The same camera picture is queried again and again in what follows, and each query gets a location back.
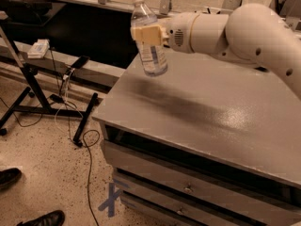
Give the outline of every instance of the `gray drawer cabinet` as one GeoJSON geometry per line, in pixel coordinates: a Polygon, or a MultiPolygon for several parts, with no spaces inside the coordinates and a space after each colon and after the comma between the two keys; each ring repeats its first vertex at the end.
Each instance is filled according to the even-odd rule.
{"type": "Polygon", "coordinates": [[[301,222],[301,102],[270,73],[166,57],[155,78],[135,59],[93,113],[122,202],[169,225],[301,222]]]}
{"type": "Polygon", "coordinates": [[[301,218],[293,212],[298,212],[298,207],[285,202],[289,199],[285,199],[284,185],[276,185],[283,188],[277,195],[282,201],[275,200],[209,176],[209,171],[200,173],[181,167],[169,162],[172,160],[158,158],[159,154],[155,157],[123,143],[104,141],[102,145],[106,162],[115,168],[113,180],[116,186],[132,197],[135,195],[140,200],[165,208],[173,215],[192,219],[195,224],[216,226],[280,226],[290,225],[301,218]]]}

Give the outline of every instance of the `white device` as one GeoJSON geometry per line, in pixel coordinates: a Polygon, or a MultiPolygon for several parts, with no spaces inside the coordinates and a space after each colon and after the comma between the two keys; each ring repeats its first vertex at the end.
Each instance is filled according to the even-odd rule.
{"type": "Polygon", "coordinates": [[[49,49],[48,40],[38,40],[27,52],[28,58],[43,58],[49,49]]]}
{"type": "Polygon", "coordinates": [[[275,73],[301,100],[301,41],[270,8],[243,5],[227,14],[185,12],[159,24],[132,28],[134,40],[167,42],[183,53],[201,53],[275,73]]]}

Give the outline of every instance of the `black shoe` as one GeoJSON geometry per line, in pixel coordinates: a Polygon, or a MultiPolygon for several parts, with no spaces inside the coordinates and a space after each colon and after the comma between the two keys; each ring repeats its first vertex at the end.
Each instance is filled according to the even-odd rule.
{"type": "Polygon", "coordinates": [[[56,210],[35,220],[28,221],[26,223],[21,222],[17,226],[62,226],[64,221],[64,212],[56,210]]]}
{"type": "Polygon", "coordinates": [[[0,171],[0,190],[16,183],[21,178],[19,169],[5,169],[0,171]]]}

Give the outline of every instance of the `wire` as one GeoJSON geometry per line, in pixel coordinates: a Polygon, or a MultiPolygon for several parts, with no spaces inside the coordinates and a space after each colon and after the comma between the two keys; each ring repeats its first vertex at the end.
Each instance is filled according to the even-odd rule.
{"type": "Polygon", "coordinates": [[[88,201],[88,207],[91,211],[91,214],[92,216],[94,217],[94,220],[96,222],[96,225],[99,226],[99,223],[94,215],[94,212],[92,210],[92,207],[91,207],[91,201],[90,201],[90,189],[89,189],[89,185],[90,185],[90,177],[91,177],[91,171],[92,171],[92,163],[93,163],[93,160],[92,160],[92,153],[91,153],[91,150],[90,150],[90,147],[96,145],[96,143],[99,141],[101,135],[100,133],[97,131],[97,130],[89,130],[89,131],[86,131],[84,134],[83,134],[83,141],[84,141],[84,147],[87,148],[87,151],[89,153],[89,156],[90,156],[90,167],[89,167],[89,171],[88,171],[88,177],[87,177],[87,201],[88,201]],[[96,140],[91,143],[91,145],[87,145],[87,142],[86,142],[86,139],[85,139],[85,136],[88,134],[88,133],[91,133],[91,132],[96,132],[97,133],[97,138],[96,140]]]}
{"type": "Polygon", "coordinates": [[[65,84],[65,99],[64,99],[65,102],[68,101],[68,90],[69,90],[69,87],[70,87],[70,76],[67,78],[67,83],[65,84]]]}
{"type": "Polygon", "coordinates": [[[40,18],[40,16],[38,15],[38,13],[37,13],[34,9],[31,9],[31,11],[33,11],[34,14],[36,15],[36,17],[40,20],[40,24],[43,24],[43,21],[42,21],[42,19],[40,18]]]}
{"type": "Polygon", "coordinates": [[[50,54],[51,54],[51,57],[53,59],[53,64],[54,64],[54,69],[55,69],[55,78],[56,78],[56,83],[57,83],[57,89],[58,89],[58,92],[60,92],[61,88],[59,86],[59,83],[58,83],[58,78],[57,78],[57,70],[56,70],[56,64],[55,64],[55,58],[54,58],[54,55],[53,55],[53,51],[50,49],[50,54]]]}
{"type": "MultiPolygon", "coordinates": [[[[69,102],[69,101],[66,101],[66,102],[65,102],[65,107],[66,107],[67,110],[68,110],[68,107],[72,108],[73,110],[77,111],[77,112],[81,115],[82,118],[84,117],[83,114],[77,109],[77,107],[76,107],[76,105],[75,105],[74,103],[69,102]]],[[[74,141],[71,139],[70,117],[68,117],[68,125],[69,125],[69,130],[68,130],[68,131],[69,131],[69,140],[70,140],[72,143],[74,143],[74,141]]]]}
{"type": "Polygon", "coordinates": [[[72,103],[72,102],[70,102],[70,101],[68,101],[68,102],[66,102],[66,103],[69,103],[69,104],[71,104],[72,106],[70,106],[69,105],[69,107],[71,107],[71,108],[73,108],[74,110],[77,110],[77,106],[76,106],[76,104],[75,103],[72,103]]]}
{"type": "MultiPolygon", "coordinates": [[[[75,110],[75,111],[77,111],[79,114],[80,114],[80,116],[83,118],[84,116],[83,116],[83,114],[76,108],[76,106],[75,107],[73,107],[73,106],[71,106],[71,105],[69,105],[69,103],[70,104],[72,104],[71,102],[64,102],[64,104],[57,110],[57,112],[55,113],[55,125],[56,125],[56,127],[61,131],[61,132],[63,132],[63,133],[65,133],[65,131],[62,129],[62,128],[60,128],[59,127],[59,125],[57,124],[57,120],[56,120],[56,118],[57,118],[57,115],[58,115],[58,113],[59,113],[59,111],[62,109],[62,107],[63,106],[65,106],[66,108],[67,108],[67,106],[68,107],[70,107],[70,108],[72,108],[73,110],[75,110]]],[[[69,118],[69,139],[72,141],[72,139],[71,139],[71,127],[70,127],[70,117],[68,117],[69,118]]]]}
{"type": "MultiPolygon", "coordinates": [[[[6,108],[9,109],[9,106],[6,104],[6,102],[5,102],[1,97],[0,97],[0,100],[1,100],[2,103],[6,106],[6,108]]],[[[23,125],[23,124],[20,123],[20,121],[19,121],[18,117],[16,116],[16,114],[15,114],[14,112],[13,112],[12,114],[14,115],[14,117],[16,118],[18,124],[19,124],[21,127],[30,127],[30,126],[33,126],[33,125],[35,125],[35,124],[38,124],[38,123],[40,122],[41,118],[43,117],[43,114],[40,114],[40,117],[38,118],[37,121],[35,121],[35,122],[31,123],[31,124],[23,125]]]]}

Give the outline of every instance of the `metal stand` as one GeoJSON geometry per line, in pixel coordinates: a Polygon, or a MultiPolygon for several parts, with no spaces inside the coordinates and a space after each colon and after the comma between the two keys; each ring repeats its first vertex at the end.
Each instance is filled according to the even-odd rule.
{"type": "Polygon", "coordinates": [[[23,91],[23,93],[18,97],[18,99],[15,101],[15,103],[8,109],[7,113],[0,120],[0,136],[3,136],[6,134],[6,132],[7,132],[6,129],[2,128],[2,127],[7,122],[9,117],[13,114],[13,112],[36,113],[36,114],[45,114],[45,115],[56,115],[57,114],[57,116],[75,117],[75,118],[81,118],[83,116],[83,118],[78,126],[78,129],[75,133],[75,136],[73,138],[73,142],[75,143],[75,145],[82,146],[82,142],[80,141],[79,137],[81,136],[81,134],[84,130],[84,127],[87,122],[87,118],[88,118],[93,106],[97,102],[98,94],[94,93],[92,95],[92,98],[87,106],[87,110],[79,111],[81,114],[78,113],[78,111],[73,111],[73,110],[68,110],[68,109],[58,110],[58,109],[52,108],[51,105],[49,104],[47,98],[45,97],[43,91],[41,90],[40,85],[34,76],[34,73],[30,70],[29,66],[26,64],[23,56],[19,52],[14,41],[10,40],[6,36],[1,25],[0,25],[0,35],[1,35],[2,39],[4,40],[4,42],[6,43],[13,58],[16,60],[17,65],[20,68],[21,72],[23,73],[28,85],[30,86],[30,87],[27,87],[23,91]],[[23,101],[25,96],[30,93],[31,89],[33,90],[33,92],[37,96],[38,100],[40,101],[40,105],[41,105],[40,107],[20,105],[20,103],[23,101]]]}

